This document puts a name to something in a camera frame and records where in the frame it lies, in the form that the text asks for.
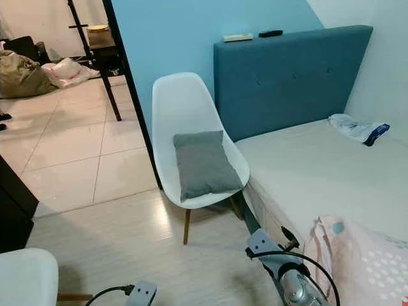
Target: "remote control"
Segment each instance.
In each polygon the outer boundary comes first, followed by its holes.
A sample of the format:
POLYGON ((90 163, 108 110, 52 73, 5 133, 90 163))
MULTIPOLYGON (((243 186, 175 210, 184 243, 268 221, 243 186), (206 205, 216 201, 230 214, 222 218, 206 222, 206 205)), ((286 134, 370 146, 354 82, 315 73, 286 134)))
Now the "remote control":
POLYGON ((283 34, 282 30, 275 30, 275 31, 265 31, 260 32, 259 37, 273 37, 273 36, 280 36, 283 34))

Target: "gray cushion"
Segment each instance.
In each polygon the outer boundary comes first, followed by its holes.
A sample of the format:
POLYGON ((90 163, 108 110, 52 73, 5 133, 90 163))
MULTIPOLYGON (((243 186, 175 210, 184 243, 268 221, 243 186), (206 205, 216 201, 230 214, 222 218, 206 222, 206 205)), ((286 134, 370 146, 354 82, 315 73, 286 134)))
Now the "gray cushion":
POLYGON ((207 193, 241 189, 241 180, 222 147, 222 131, 173 137, 181 201, 207 193))

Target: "black cable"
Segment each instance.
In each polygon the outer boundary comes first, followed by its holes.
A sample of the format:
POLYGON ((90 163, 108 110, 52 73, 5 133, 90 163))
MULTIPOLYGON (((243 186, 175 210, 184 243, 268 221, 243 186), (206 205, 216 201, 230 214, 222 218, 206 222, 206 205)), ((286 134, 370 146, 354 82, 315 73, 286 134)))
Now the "black cable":
POLYGON ((94 300, 96 300, 97 298, 99 298, 101 295, 104 295, 105 293, 111 292, 111 291, 115 291, 115 290, 121 290, 121 291, 125 291, 125 295, 130 295, 130 293, 132 292, 133 288, 135 286, 134 285, 127 285, 127 286, 120 286, 120 287, 111 287, 105 290, 102 290, 101 292, 99 292, 98 294, 96 294, 93 298, 91 298, 86 304, 85 306, 89 306, 94 300))
POLYGON ((336 284, 334 283, 332 277, 330 276, 330 274, 316 261, 314 261, 312 258, 309 258, 303 254, 298 254, 298 253, 294 253, 294 252, 289 252, 289 251, 270 251, 270 252, 262 252, 262 253, 258 253, 258 254, 250 254, 249 257, 252 258, 258 258, 258 257, 262 257, 262 256, 269 256, 269 255, 290 255, 290 256, 294 256, 294 257, 299 257, 302 259, 305 259, 307 261, 310 261, 313 265, 317 266, 320 271, 322 271, 327 279, 330 281, 330 284, 333 288, 334 291, 334 295, 336 297, 336 306, 340 306, 340 296, 339 296, 339 292, 337 291, 337 287, 336 284))

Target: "pink pillow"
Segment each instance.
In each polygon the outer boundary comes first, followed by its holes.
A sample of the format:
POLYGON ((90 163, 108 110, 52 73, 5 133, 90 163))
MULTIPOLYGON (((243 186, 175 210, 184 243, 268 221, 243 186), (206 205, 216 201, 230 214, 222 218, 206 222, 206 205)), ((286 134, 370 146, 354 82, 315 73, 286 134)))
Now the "pink pillow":
MULTIPOLYGON (((304 254, 331 274, 343 306, 408 306, 408 243, 329 215, 320 217, 304 254)), ((305 263, 335 303, 325 276, 305 263)))

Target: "black cabinet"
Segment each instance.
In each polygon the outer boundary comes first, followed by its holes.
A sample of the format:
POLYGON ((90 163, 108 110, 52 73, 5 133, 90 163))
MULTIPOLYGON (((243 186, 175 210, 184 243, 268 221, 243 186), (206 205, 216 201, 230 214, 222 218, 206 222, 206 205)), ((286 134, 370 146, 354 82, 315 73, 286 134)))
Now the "black cabinet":
POLYGON ((0 253, 24 248, 38 200, 0 156, 0 253))

